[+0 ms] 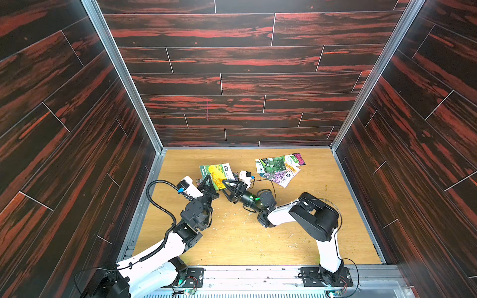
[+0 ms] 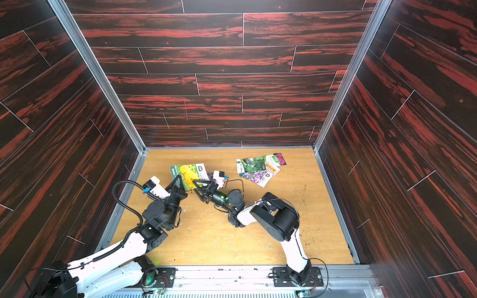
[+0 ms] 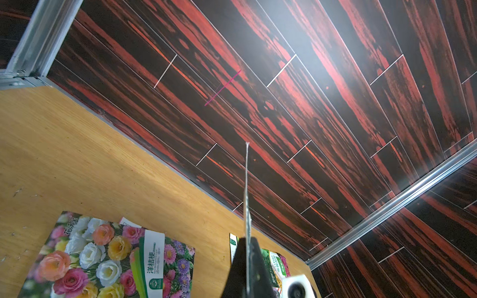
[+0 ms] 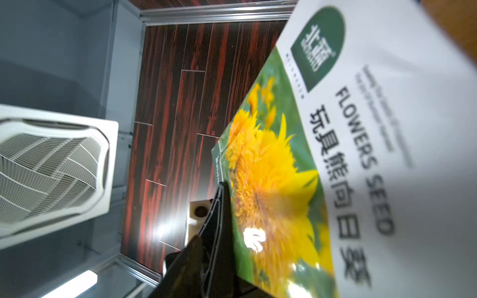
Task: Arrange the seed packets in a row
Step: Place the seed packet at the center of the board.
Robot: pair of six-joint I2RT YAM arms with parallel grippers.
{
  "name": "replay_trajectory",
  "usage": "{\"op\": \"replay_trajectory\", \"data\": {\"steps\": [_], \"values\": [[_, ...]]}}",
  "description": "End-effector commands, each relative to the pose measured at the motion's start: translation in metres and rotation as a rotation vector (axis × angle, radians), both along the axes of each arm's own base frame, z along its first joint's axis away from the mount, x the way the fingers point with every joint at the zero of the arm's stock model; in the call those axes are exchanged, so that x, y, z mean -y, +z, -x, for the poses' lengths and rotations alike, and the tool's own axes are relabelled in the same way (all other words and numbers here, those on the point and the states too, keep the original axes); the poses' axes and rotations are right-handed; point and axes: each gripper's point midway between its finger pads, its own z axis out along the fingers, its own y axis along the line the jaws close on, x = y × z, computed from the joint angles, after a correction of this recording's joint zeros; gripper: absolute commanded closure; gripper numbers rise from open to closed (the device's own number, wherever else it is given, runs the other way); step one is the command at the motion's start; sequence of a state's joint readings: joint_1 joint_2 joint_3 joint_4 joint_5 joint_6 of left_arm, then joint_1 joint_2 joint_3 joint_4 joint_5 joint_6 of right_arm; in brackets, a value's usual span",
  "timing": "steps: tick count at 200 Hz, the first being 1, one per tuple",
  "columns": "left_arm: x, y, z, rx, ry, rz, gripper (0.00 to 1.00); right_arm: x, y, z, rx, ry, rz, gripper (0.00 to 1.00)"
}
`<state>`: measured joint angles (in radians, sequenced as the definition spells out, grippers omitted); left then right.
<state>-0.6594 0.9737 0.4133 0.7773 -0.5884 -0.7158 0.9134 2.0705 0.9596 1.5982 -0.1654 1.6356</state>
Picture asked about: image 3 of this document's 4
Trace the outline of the mixed roses seed packet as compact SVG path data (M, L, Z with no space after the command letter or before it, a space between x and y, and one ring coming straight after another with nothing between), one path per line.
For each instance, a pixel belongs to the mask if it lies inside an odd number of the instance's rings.
M20 298L160 298L165 235L63 212Z

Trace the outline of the green gourd seed packet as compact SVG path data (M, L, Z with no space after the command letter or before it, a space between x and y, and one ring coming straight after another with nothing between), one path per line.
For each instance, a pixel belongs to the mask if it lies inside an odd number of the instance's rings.
M269 272L272 288L281 292L283 280L291 276L286 258L276 252L262 248L265 268Z

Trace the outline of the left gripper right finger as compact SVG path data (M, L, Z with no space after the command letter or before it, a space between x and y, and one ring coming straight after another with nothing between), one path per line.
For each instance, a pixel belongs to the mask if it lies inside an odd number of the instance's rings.
M262 251L255 237L251 237L248 243L248 297L275 297L270 274L265 267Z

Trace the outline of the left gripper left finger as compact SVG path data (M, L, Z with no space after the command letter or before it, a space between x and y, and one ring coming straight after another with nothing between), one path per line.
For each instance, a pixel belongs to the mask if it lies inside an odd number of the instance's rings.
M247 297L247 242L240 238L221 298Z

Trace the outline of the purple pink asters seed packet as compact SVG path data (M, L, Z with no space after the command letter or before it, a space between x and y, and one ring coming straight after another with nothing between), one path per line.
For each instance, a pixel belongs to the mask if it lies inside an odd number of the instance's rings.
M195 249L147 230L126 218L122 236L132 244L119 278L126 298L189 298L192 290Z

